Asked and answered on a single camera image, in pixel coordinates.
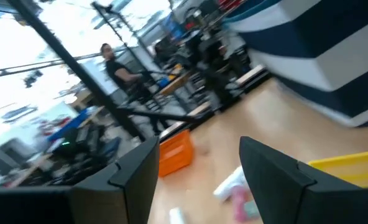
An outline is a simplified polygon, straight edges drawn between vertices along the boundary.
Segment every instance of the white wall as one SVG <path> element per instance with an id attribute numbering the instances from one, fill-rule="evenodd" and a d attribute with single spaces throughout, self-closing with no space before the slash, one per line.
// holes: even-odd
<path id="1" fill-rule="evenodd" d="M 46 138 L 39 135 L 39 124 L 35 121 L 40 119 L 51 121 L 60 115 L 74 118 L 78 116 L 78 113 L 64 102 L 58 103 L 47 110 L 33 112 L 24 117 L 26 118 L 25 121 L 13 124 L 8 130 L 0 133 L 0 146 L 11 139 L 17 138 L 28 146 L 29 154 L 41 150 L 39 147 L 42 147 L 41 145 L 44 144 Z"/>

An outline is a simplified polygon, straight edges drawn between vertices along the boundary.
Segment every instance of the blue bin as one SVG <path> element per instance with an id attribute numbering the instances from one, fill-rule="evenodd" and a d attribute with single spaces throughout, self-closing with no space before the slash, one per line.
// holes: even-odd
<path id="1" fill-rule="evenodd" d="M 88 117 L 88 110 L 84 109 L 82 111 L 80 111 L 80 114 L 76 117 L 73 118 L 70 122 L 68 122 L 64 127 L 62 127 L 59 131 L 57 131 L 56 133 L 52 134 L 51 136 L 49 136 L 47 138 L 47 140 L 49 140 L 50 142 L 55 141 L 57 139 L 60 139 L 63 137 L 63 135 L 71 128 L 77 128 L 80 126 L 80 124 L 82 122 L 84 122 Z"/>

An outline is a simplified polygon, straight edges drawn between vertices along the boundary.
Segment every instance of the white bottle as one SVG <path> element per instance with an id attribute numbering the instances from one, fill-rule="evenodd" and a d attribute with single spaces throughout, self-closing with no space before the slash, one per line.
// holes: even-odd
<path id="1" fill-rule="evenodd" d="M 170 224 L 185 224 L 184 215 L 180 208 L 173 208 L 169 211 Z"/>
<path id="2" fill-rule="evenodd" d="M 248 187 L 242 166 L 238 167 L 230 176 L 228 176 L 228 178 L 225 179 L 223 183 L 216 188 L 216 190 L 214 190 L 213 195 L 223 202 L 231 196 L 231 189 L 237 185 Z"/>

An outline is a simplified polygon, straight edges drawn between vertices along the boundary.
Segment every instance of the black shirt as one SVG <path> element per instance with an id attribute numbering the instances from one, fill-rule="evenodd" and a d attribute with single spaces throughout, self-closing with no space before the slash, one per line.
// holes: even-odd
<path id="1" fill-rule="evenodd" d="M 128 83 L 126 83 L 122 78 L 119 78 L 117 75 L 115 75 L 116 70 L 125 68 L 127 72 L 132 74 L 132 72 L 124 65 L 122 65 L 119 62 L 116 62 L 115 60 L 111 59 L 106 62 L 106 70 L 108 73 L 108 76 L 114 80 L 114 82 L 124 91 L 127 91 Z"/>

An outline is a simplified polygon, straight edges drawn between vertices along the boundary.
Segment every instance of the pink bottle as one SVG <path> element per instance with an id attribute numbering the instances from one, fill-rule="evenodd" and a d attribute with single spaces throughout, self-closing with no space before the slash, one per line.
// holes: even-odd
<path id="1" fill-rule="evenodd" d="M 245 211 L 245 203 L 248 199 L 248 190 L 237 185 L 231 189 L 232 192 L 232 204 L 234 205 L 234 218 L 238 222 L 245 222 L 248 220 L 247 213 Z"/>

